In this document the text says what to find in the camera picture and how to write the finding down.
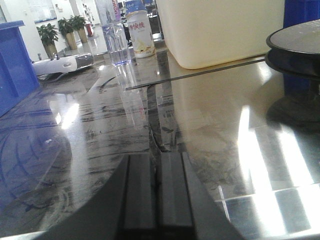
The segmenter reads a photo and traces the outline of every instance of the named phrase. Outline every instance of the white plastic box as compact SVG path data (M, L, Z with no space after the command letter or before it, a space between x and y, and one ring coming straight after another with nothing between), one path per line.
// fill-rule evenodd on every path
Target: white plastic box
M158 0L164 39L177 62L198 69L268 51L285 0Z

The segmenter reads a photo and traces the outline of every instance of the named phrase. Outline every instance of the plastic bottle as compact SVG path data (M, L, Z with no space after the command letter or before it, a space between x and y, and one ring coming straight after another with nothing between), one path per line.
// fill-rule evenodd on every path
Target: plastic bottle
M114 66L130 63L131 56L117 0L95 0L95 4L111 63Z
M125 7L125 17L135 57L145 58L155 54L155 44L145 5L141 0L127 0Z

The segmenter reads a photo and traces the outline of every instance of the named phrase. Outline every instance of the potted plant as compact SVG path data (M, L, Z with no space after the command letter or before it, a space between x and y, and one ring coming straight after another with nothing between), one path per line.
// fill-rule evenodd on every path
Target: potted plant
M77 44L74 36L74 29L70 19L60 19L58 21L59 32L64 36L71 50L77 49Z
M55 54L58 53L55 41L58 41L58 33L55 25L50 23L45 25L37 26L39 36L41 38L44 50L49 58L54 58Z
M82 43L87 43L85 31L86 19L83 16L73 16L70 18L73 30L77 31Z

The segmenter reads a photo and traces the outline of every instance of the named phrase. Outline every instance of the plant pot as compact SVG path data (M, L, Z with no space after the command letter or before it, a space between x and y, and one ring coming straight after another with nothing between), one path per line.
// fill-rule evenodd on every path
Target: plant pot
M75 36L74 36L73 32L67 33L65 35L65 40L68 43L71 50L77 49L77 43L76 43Z
M55 54L58 53L56 45L54 45L54 44L43 45L43 47L44 47L46 54L48 55L48 58L54 58Z
M78 30L78 34L83 44L88 42L86 31L84 29Z

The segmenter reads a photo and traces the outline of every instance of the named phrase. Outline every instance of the green plant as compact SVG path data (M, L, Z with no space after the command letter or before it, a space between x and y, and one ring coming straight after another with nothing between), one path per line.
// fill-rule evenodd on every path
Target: green plant
M74 29L72 27L72 21L71 19L60 19L58 21L58 26L59 26L59 32L63 35L66 36L67 34L73 33Z
M73 30L79 31L84 29L86 24L86 19L83 16L73 16L70 18Z
M45 25L41 25L40 27L36 27L38 30L39 36L41 38L42 44L47 46L50 44L55 44L54 41L58 41L58 33L55 25L51 25L50 23Z

